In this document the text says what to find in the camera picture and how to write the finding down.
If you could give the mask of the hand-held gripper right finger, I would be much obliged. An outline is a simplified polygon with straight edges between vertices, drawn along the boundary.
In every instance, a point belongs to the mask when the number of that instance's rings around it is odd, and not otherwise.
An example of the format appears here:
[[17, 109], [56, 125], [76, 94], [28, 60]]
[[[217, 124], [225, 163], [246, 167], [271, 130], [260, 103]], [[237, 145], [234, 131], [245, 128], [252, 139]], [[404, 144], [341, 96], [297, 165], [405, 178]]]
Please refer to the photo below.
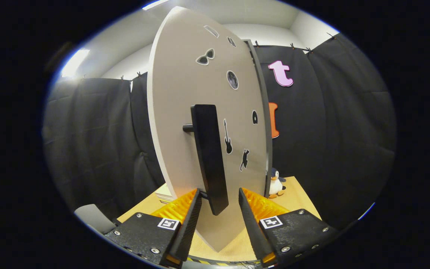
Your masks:
[[339, 232], [307, 209], [290, 211], [246, 188], [239, 189], [246, 231], [263, 267], [287, 267], [335, 240]]

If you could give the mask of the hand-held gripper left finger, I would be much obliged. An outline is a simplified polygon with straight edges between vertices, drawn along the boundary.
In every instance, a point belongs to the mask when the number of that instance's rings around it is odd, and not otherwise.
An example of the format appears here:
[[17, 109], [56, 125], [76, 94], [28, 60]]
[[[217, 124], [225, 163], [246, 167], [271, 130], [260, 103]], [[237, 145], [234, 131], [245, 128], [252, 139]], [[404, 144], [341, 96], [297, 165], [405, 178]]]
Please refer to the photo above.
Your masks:
[[135, 213], [105, 237], [145, 262], [180, 268], [188, 258], [201, 206], [197, 188], [153, 213]]

